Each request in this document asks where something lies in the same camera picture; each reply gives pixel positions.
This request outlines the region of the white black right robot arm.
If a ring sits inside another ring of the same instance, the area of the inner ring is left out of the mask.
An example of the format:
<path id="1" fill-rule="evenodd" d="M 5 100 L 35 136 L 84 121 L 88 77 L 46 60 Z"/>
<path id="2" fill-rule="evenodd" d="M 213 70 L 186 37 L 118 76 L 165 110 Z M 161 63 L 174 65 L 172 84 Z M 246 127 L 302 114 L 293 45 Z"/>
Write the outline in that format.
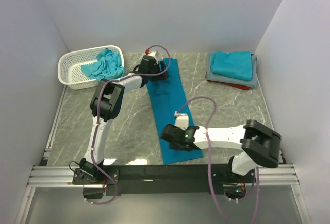
<path id="1" fill-rule="evenodd" d="M 256 120 L 228 128 L 203 126 L 180 127 L 167 124 L 160 137 L 170 148 L 193 151 L 229 148 L 241 151 L 232 156 L 225 172 L 220 176 L 224 184 L 237 184 L 256 167 L 277 168 L 281 135 Z"/>

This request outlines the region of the teal blue t-shirt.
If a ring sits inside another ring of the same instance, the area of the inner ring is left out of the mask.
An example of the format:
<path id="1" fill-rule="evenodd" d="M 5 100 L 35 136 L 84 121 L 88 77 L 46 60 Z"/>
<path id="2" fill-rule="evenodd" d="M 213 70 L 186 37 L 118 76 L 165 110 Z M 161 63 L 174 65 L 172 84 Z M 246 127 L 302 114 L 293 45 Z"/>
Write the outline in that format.
<path id="1" fill-rule="evenodd" d="M 167 124 L 174 124 L 174 113 L 187 102 L 176 59 L 163 59 L 169 65 L 166 80 L 150 81 L 146 86 L 151 101 L 158 136 Z M 170 148 L 170 144 L 159 139 L 162 160 L 165 165 L 203 157 L 201 150 L 183 151 Z"/>

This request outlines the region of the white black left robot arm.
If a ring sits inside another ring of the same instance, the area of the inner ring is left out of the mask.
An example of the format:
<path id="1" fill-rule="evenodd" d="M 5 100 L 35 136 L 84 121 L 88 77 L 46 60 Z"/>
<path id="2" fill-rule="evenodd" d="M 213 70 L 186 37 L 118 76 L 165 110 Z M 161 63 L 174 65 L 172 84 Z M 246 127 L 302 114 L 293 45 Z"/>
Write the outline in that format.
<path id="1" fill-rule="evenodd" d="M 158 52 L 151 51 L 128 75 L 99 82 L 90 103 L 93 116 L 90 141 L 79 162 L 79 170 L 74 173 L 75 180 L 84 180 L 88 184 L 106 180 L 102 171 L 105 144 L 110 126 L 120 113 L 124 94 L 142 88 L 150 81 L 167 79 L 169 75 L 165 69 L 165 63 L 158 60 Z"/>

